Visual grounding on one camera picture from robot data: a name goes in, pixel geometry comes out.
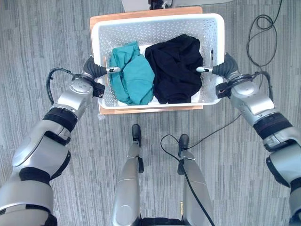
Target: perforated basket wall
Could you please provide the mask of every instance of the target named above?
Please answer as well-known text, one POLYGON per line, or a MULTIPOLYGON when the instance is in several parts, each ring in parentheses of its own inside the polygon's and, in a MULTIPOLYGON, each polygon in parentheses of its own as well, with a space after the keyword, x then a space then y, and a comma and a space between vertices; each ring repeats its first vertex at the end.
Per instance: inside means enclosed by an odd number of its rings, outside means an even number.
MULTIPOLYGON (((204 66, 214 66, 224 61, 224 21, 218 14, 156 16, 98 22, 92 30, 94 59, 97 64, 106 66, 115 47, 136 40, 141 53, 144 54, 146 47, 184 33, 200 40, 199 51, 204 59, 204 66)), ((172 104, 172 106, 216 104, 219 99, 215 95, 215 86, 221 83, 222 79, 211 73, 203 73, 201 78, 202 87, 198 93, 197 103, 172 104)), ((104 108, 142 107, 121 105, 114 95, 107 76, 101 78, 100 82, 107 86, 103 98, 100 99, 100 104, 104 108)))

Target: black wire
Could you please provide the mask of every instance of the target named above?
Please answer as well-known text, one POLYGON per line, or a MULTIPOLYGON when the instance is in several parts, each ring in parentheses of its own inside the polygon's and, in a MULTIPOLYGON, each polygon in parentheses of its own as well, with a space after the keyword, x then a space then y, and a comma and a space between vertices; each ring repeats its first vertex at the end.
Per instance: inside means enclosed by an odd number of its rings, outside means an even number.
POLYGON ((276 18, 275 18, 274 20, 272 20, 272 18, 271 18, 270 16, 266 15, 266 14, 261 14, 261 15, 257 16, 257 17, 253 20, 253 22, 252 22, 252 24, 251 24, 251 27, 250 27, 250 29, 249 29, 248 41, 247 41, 247 44, 246 44, 246 52, 247 52, 247 55, 248 55, 248 58, 250 59, 250 61, 251 61, 254 65, 258 66, 261 70, 262 70, 262 67, 268 65, 268 64, 274 59, 275 54, 276 54, 276 50, 277 50, 277 42, 278 42, 278 34, 277 34, 277 30, 276 30, 276 27, 274 26, 274 24, 275 24, 275 22, 276 22, 277 19, 278 19, 279 12, 280 12, 280 9, 281 9, 281 5, 282 5, 282 0, 280 0, 279 9, 278 9, 276 18), (266 21, 269 23, 269 25, 268 25, 267 27, 260 26, 260 25, 259 25, 259 20, 260 20, 260 19, 266 20, 266 21), (260 32, 257 32, 255 35, 251 36, 252 29, 253 29, 253 27, 254 27, 255 24, 256 24, 257 28, 259 28, 259 30, 261 30, 261 31, 260 31, 260 32), (253 38, 255 38, 257 35, 259 35, 259 34, 261 34, 261 33, 263 33, 263 32, 267 32, 268 30, 270 30, 270 29, 272 29, 272 28, 273 28, 273 30, 274 30, 275 38, 276 38, 276 40, 275 40, 275 45, 274 45, 274 52, 273 52, 272 57, 269 59, 269 61, 268 61, 267 63, 265 63, 265 64, 260 64, 260 63, 256 62, 256 61, 252 58, 252 56, 251 56, 251 54, 250 54, 250 51, 249 51, 249 48, 250 48, 250 42, 251 42, 251 41, 253 40, 253 38))
MULTIPOLYGON (((248 55, 249 60, 250 60, 254 65, 256 65, 257 67, 259 67, 261 72, 263 72, 262 67, 268 65, 268 64, 274 59, 275 54, 276 54, 276 51, 277 51, 278 34, 277 34, 277 30, 276 30, 276 27, 274 26, 274 24, 275 24, 275 22, 276 22, 277 19, 278 19, 279 12, 280 12, 280 9, 281 9, 281 5, 282 5, 282 0, 280 0, 278 12, 277 12, 277 15, 276 15, 276 17, 275 17, 274 20, 272 20, 272 18, 271 18, 270 16, 266 15, 266 14, 261 14, 261 15, 257 16, 257 17, 253 20, 253 22, 252 22, 252 24, 251 24, 251 27, 250 27, 250 29, 249 29, 248 41, 247 41, 247 44, 246 44, 246 52, 247 52, 247 55, 248 55), (269 25, 268 25, 267 27, 260 26, 260 25, 259 25, 259 20, 260 20, 260 19, 266 20, 266 21, 269 23, 269 25), (260 31, 260 32, 257 32, 255 35, 251 36, 252 29, 253 29, 253 27, 254 27, 255 24, 256 24, 257 28, 258 28, 259 30, 261 30, 261 31, 260 31), (261 34, 261 33, 264 33, 264 32, 267 32, 267 31, 270 30, 270 29, 273 29, 274 34, 275 34, 274 52, 273 52, 272 57, 268 60, 267 63, 265 63, 265 64, 260 64, 260 63, 256 62, 256 61, 252 58, 252 56, 251 56, 251 54, 250 54, 250 43, 251 43, 251 41, 253 40, 253 38, 255 38, 257 35, 259 35, 259 34, 261 34)), ((273 90, 272 90, 272 86, 271 86, 271 82, 270 82, 270 75, 267 75, 267 74, 263 74, 263 75, 266 77, 266 79, 267 79, 267 81, 268 81, 268 86, 269 86, 269 97, 270 97, 270 99, 271 99, 272 101, 274 101, 274 98, 273 98, 273 90)), ((263 80, 262 80, 262 76, 261 76, 261 81, 260 81, 260 84, 259 84, 259 88, 261 88, 262 81, 263 81, 263 80)))
POLYGON ((67 74, 72 75, 73 77, 75 77, 75 74, 73 74, 71 71, 66 70, 64 68, 61 67, 56 67, 51 69, 51 71, 48 74, 47 80, 46 80, 46 92, 47 92, 47 96, 50 100, 50 103, 53 105, 54 101, 53 101, 53 97, 52 97, 52 93, 51 93, 51 88, 50 88, 50 81, 53 80, 52 74, 56 71, 62 71, 62 72, 66 72, 67 74))
POLYGON ((207 213, 207 211, 206 211, 206 209, 204 208, 204 206, 202 205, 201 201, 198 199, 196 193, 194 192, 193 187, 191 186, 190 181, 189 181, 189 178, 188 178, 188 176, 187 176, 186 170, 185 170, 185 168, 184 168, 184 165, 182 164, 182 162, 181 162, 177 157, 175 157, 173 154, 170 154, 168 151, 166 151, 166 150, 164 149, 164 147, 163 147, 163 145, 162 145, 162 141, 163 141, 163 139, 166 138, 167 136, 173 137, 173 138, 177 141, 177 143, 179 143, 179 141, 177 140, 177 138, 175 138, 175 137, 174 137, 173 135, 171 135, 171 134, 167 134, 167 135, 165 135, 164 137, 162 137, 162 139, 161 139, 161 141, 160 141, 160 145, 161 145, 162 150, 163 150, 165 153, 167 153, 167 154, 169 154, 170 156, 172 156, 174 159, 176 159, 176 160, 179 162, 179 164, 180 164, 180 166, 182 167, 182 170, 183 170, 183 172, 184 172, 184 175, 185 175, 187 184, 188 184, 188 186, 189 186, 189 188, 190 188, 190 190, 191 190, 191 193, 193 194, 194 198, 195 198, 196 201, 198 202, 198 204, 199 204, 199 206, 201 207, 202 211, 203 211, 204 214, 206 215, 206 217, 207 217, 207 219, 209 220, 210 224, 211 224, 212 226, 215 226, 215 224, 214 224, 214 222, 212 221, 211 217, 210 217, 209 214, 207 213))
POLYGON ((232 120, 231 122, 229 122, 228 124, 224 125, 223 127, 219 128, 218 130, 210 133, 209 135, 207 135, 206 137, 200 139, 196 144, 194 144, 191 147, 188 147, 187 149, 191 149, 195 146, 197 146, 199 143, 201 143, 202 141, 204 141, 205 139, 207 139, 208 137, 210 137, 211 135, 213 135, 214 133, 217 133, 218 131, 221 131, 222 129, 226 128, 227 126, 231 125, 232 123, 234 123, 239 117, 241 116, 241 114, 239 114, 234 120, 232 120))

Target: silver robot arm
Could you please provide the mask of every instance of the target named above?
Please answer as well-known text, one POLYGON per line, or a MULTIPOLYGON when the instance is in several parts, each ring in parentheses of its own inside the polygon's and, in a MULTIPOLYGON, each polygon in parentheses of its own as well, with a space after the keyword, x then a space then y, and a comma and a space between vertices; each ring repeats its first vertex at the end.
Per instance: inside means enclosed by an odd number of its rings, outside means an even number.
POLYGON ((229 97, 232 105, 263 139, 264 147, 271 152, 266 159, 270 172, 277 182, 291 189, 290 225, 301 225, 300 131, 275 108, 269 97, 259 92, 251 75, 240 74, 237 63, 229 54, 225 55, 223 64, 201 70, 212 70, 226 79, 216 87, 217 96, 229 97))
POLYGON ((103 95, 104 86, 94 80, 114 70, 95 65, 90 57, 83 73, 73 77, 69 89, 24 138, 13 157, 13 172, 0 189, 0 226, 57 225, 49 181, 67 167, 71 154, 65 145, 92 97, 103 95))

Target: robotic arm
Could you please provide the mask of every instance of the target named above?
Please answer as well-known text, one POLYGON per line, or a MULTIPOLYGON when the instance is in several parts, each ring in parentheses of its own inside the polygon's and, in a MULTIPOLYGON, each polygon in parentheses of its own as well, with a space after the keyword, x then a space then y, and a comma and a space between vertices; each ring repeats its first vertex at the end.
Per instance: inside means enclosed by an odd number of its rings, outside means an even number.
POLYGON ((13 172, 0 189, 0 226, 56 226, 53 191, 49 181, 61 175, 71 154, 65 147, 92 97, 102 97, 104 86, 95 79, 119 68, 104 68, 90 57, 16 150, 13 172))
MULTIPOLYGON (((95 82, 119 68, 103 68, 90 57, 83 73, 77 74, 44 119, 32 129, 16 150, 13 172, 0 189, 0 226, 56 226, 53 214, 53 192, 49 181, 61 175, 70 160, 65 147, 70 134, 92 97, 102 97, 104 86, 95 82)), ((301 134, 275 108, 272 100, 258 92, 251 75, 242 75, 228 54, 225 62, 212 71, 226 79, 216 87, 217 96, 229 97, 263 139, 271 152, 269 170, 277 182, 290 187, 291 226, 301 224, 301 134)))
POLYGON ((290 225, 301 225, 301 133, 277 110, 272 100, 259 93, 251 75, 242 75, 236 61, 227 53, 224 63, 200 72, 212 71, 226 79, 216 87, 219 98, 228 97, 271 152, 266 159, 275 180, 291 189, 290 225))

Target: folded clothing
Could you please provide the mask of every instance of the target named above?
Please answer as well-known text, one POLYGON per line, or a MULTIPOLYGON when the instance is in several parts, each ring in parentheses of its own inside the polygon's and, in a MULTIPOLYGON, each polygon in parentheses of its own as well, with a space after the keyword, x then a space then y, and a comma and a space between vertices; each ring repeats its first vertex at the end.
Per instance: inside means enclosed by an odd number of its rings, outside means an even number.
POLYGON ((196 68, 203 65, 199 40, 182 34, 147 47, 145 58, 155 73, 154 95, 160 104, 190 103, 202 86, 196 68))
POLYGON ((116 98, 128 105, 147 105, 153 99, 155 74, 143 55, 138 43, 114 48, 110 59, 111 67, 121 71, 110 74, 110 82, 116 98))

